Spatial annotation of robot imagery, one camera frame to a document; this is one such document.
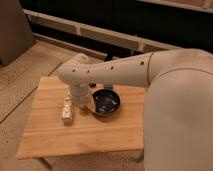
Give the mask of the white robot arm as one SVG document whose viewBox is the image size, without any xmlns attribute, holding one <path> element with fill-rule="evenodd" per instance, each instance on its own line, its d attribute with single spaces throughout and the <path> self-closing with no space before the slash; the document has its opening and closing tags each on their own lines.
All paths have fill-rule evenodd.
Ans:
<svg viewBox="0 0 213 171">
<path fill-rule="evenodd" d="M 74 103 L 89 85 L 143 87 L 145 171 L 213 171 L 213 54 L 173 49 L 90 64 L 82 53 L 59 68 Z"/>
</svg>

